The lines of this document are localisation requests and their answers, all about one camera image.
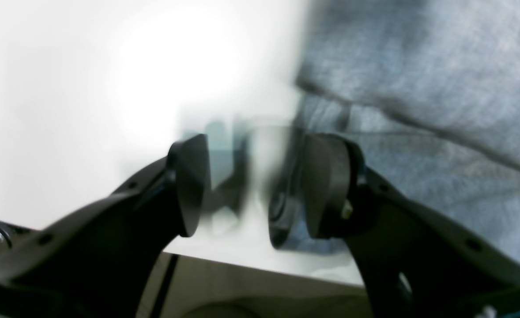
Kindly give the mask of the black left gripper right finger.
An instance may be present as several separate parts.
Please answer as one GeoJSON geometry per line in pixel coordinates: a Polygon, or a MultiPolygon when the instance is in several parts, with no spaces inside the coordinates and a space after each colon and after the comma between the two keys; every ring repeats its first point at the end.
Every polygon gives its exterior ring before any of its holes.
{"type": "Polygon", "coordinates": [[[308,232],[345,242],[376,318],[520,318],[520,264],[403,197],[357,144],[309,134],[302,160],[308,232]]]}

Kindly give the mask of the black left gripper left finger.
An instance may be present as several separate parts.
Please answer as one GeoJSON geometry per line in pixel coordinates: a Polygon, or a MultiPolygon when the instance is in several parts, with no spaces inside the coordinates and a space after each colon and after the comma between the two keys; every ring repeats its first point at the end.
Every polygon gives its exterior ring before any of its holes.
{"type": "Polygon", "coordinates": [[[208,178],[207,137],[198,134],[0,255],[0,317],[135,316],[161,252],[195,233],[208,178]]]}

